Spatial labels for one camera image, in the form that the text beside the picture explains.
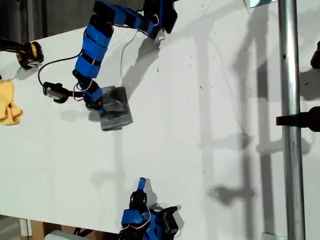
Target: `gray block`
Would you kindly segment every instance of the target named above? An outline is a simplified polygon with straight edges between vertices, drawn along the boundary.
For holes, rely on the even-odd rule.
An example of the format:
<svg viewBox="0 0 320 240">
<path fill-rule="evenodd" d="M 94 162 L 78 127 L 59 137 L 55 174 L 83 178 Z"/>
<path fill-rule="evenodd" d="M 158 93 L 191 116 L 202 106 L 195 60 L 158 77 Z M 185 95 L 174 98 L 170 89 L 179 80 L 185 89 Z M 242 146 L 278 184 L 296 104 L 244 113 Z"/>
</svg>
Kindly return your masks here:
<svg viewBox="0 0 320 240">
<path fill-rule="evenodd" d="M 102 88 L 103 108 L 105 113 L 100 115 L 100 125 L 103 131 L 121 130 L 133 122 L 126 89 L 115 86 Z"/>
</svg>

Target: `black clamp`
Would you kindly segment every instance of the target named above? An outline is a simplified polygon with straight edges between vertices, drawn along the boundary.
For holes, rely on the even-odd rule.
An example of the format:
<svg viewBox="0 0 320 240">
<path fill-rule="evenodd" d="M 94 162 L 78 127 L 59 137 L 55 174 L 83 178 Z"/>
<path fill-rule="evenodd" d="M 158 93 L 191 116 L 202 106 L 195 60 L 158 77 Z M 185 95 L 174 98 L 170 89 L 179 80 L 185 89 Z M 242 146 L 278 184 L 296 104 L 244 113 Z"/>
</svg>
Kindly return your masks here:
<svg viewBox="0 0 320 240">
<path fill-rule="evenodd" d="M 320 41 L 317 43 L 317 49 L 312 56 L 310 64 L 313 69 L 320 69 Z"/>
<path fill-rule="evenodd" d="M 308 112 L 300 112 L 289 116 L 278 116 L 277 126 L 309 128 L 313 132 L 320 132 L 320 106 L 311 108 Z"/>
<path fill-rule="evenodd" d="M 57 104 L 64 104 L 69 97 L 73 96 L 73 92 L 62 87 L 61 83 L 51 83 L 47 81 L 43 83 L 43 94 L 52 98 Z M 74 92 L 76 98 L 81 98 L 83 95 L 82 92 Z"/>
<path fill-rule="evenodd" d="M 160 215 L 163 220 L 164 234 L 165 239 L 173 240 L 174 236 L 179 230 L 177 222 L 174 218 L 174 213 L 178 210 L 177 206 L 170 206 L 168 208 L 163 209 L 160 212 Z"/>
<path fill-rule="evenodd" d="M 138 189 L 131 194 L 129 209 L 138 209 L 140 212 L 144 212 L 147 204 L 147 194 Z"/>
</svg>

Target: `white wire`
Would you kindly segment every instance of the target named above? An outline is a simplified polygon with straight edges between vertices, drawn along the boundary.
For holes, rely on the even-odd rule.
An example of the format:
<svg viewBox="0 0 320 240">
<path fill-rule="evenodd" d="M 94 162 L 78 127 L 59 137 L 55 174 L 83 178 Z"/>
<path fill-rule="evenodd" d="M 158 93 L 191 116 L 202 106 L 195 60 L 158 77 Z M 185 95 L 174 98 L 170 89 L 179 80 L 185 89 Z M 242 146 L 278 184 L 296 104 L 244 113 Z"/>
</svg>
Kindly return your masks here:
<svg viewBox="0 0 320 240">
<path fill-rule="evenodd" d="M 131 226 L 131 225 L 129 224 L 128 226 L 126 226 L 126 227 L 124 227 L 124 228 L 121 228 L 121 231 L 122 231 L 122 230 L 126 230 L 126 229 L 129 228 L 129 227 L 132 227 L 132 228 L 137 229 L 137 230 L 144 228 L 144 227 L 150 222 L 150 220 L 151 220 L 151 213 L 150 213 L 149 205 L 146 204 L 146 207 L 148 208 L 148 212 L 149 212 L 149 219 L 148 219 L 148 221 L 146 221 L 142 226 L 139 226 L 139 227 L 134 227 L 134 226 Z"/>
<path fill-rule="evenodd" d="M 139 226 L 139 227 L 131 226 L 131 227 L 133 227 L 134 229 L 142 229 L 145 225 L 147 225 L 147 224 L 150 222 L 150 220 L 151 220 L 151 213 L 150 213 L 149 205 L 146 204 L 146 207 L 148 208 L 148 212 L 149 212 L 149 219 L 148 219 L 148 221 L 146 221 L 145 224 L 143 224 L 142 226 Z"/>
<path fill-rule="evenodd" d="M 79 92 L 87 91 L 87 90 L 91 87 L 91 84 L 92 84 L 93 81 L 94 81 L 94 80 L 91 79 L 91 82 L 90 82 L 89 86 L 88 86 L 85 90 L 81 90 L 81 91 L 79 91 Z M 78 88 L 78 84 L 79 84 L 79 83 L 77 82 L 77 83 L 73 86 L 72 96 L 73 96 L 73 99 L 74 99 L 74 100 L 76 100 L 77 102 L 80 102 L 80 101 L 83 100 L 83 98 L 77 100 L 76 97 L 75 97 L 76 88 L 79 89 L 79 88 Z"/>
<path fill-rule="evenodd" d="M 155 24 L 155 26 L 157 26 L 159 24 L 159 17 L 157 14 L 153 14 L 154 16 L 156 16 L 156 19 L 158 20 L 158 22 Z"/>
</svg>

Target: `gray object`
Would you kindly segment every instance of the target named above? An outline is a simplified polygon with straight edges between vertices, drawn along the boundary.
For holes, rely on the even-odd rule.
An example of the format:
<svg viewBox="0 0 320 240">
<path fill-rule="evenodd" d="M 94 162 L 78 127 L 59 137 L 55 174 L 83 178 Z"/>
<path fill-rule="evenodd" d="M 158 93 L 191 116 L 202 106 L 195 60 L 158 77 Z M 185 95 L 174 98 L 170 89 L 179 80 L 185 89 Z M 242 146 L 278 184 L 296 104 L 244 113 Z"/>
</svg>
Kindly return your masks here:
<svg viewBox="0 0 320 240">
<path fill-rule="evenodd" d="M 103 108 L 105 113 L 100 115 L 103 131 L 121 130 L 133 122 L 126 89 L 123 86 L 108 86 L 102 88 Z"/>
<path fill-rule="evenodd" d="M 300 112 L 296 0 L 278 1 L 278 12 L 282 115 L 289 116 Z M 284 126 L 282 134 L 287 236 L 290 240 L 305 240 L 301 129 L 295 126 Z"/>
<path fill-rule="evenodd" d="M 287 240 L 285 236 L 277 236 L 273 234 L 263 233 L 262 240 Z"/>
</svg>

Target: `black cable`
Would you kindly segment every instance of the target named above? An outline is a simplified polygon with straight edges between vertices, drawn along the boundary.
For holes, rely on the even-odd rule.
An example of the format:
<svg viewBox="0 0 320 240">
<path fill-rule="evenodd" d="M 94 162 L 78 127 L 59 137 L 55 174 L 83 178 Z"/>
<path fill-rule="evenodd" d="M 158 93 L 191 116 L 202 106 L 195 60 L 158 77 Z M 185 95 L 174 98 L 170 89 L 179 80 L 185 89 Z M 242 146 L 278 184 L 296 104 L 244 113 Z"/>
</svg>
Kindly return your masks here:
<svg viewBox="0 0 320 240">
<path fill-rule="evenodd" d="M 87 32 L 87 29 L 85 29 L 84 32 L 83 32 L 83 38 L 85 38 L 86 32 Z M 66 61 L 66 60 L 75 59 L 75 58 L 79 57 L 79 56 L 82 54 L 82 52 L 83 52 L 83 50 L 81 49 L 81 51 L 80 51 L 77 55 L 75 55 L 75 56 L 58 59 L 58 60 L 51 61 L 51 62 L 48 62 L 48 63 L 46 63 L 45 65 L 43 65 L 43 66 L 39 69 L 39 71 L 38 71 L 38 81 L 39 81 L 39 83 L 41 84 L 41 86 L 42 86 L 42 87 L 44 86 L 44 84 L 43 84 L 42 81 L 40 80 L 40 72 L 42 71 L 42 69 L 44 69 L 46 66 L 48 66 L 48 65 L 50 65 L 50 64 L 54 64 L 54 63 L 58 63 L 58 62 Z"/>
</svg>

